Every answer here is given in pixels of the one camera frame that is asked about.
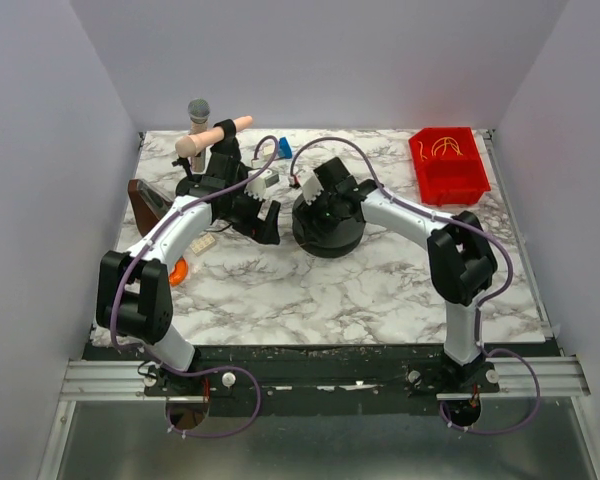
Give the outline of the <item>black cable spool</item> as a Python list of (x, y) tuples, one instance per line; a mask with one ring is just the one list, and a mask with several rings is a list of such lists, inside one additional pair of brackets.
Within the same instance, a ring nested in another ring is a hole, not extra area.
[(292, 207), (292, 233), (296, 243), (319, 258), (339, 258), (360, 243), (366, 222), (361, 200), (351, 195), (323, 192), (312, 203), (299, 195)]

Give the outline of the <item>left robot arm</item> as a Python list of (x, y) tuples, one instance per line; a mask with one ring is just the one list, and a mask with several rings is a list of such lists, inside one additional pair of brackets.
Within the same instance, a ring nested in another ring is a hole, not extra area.
[(169, 275), (191, 244), (216, 221), (229, 222), (261, 244), (279, 243), (280, 205), (259, 212), (267, 189), (264, 168), (214, 153), (203, 174), (183, 178), (172, 206), (124, 252), (109, 251), (100, 262), (96, 322), (111, 337), (133, 339), (164, 368), (190, 375), (195, 347), (172, 324)]

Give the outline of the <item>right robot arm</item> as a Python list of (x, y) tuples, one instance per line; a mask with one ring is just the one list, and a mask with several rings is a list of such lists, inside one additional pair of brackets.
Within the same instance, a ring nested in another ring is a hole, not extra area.
[(477, 303), (492, 285), (497, 261), (477, 217), (438, 212), (393, 196), (373, 179), (358, 182), (334, 157), (301, 184), (292, 207), (296, 242), (311, 255), (339, 258), (376, 225), (423, 248), (432, 284), (445, 300), (443, 351), (459, 366), (479, 358)]

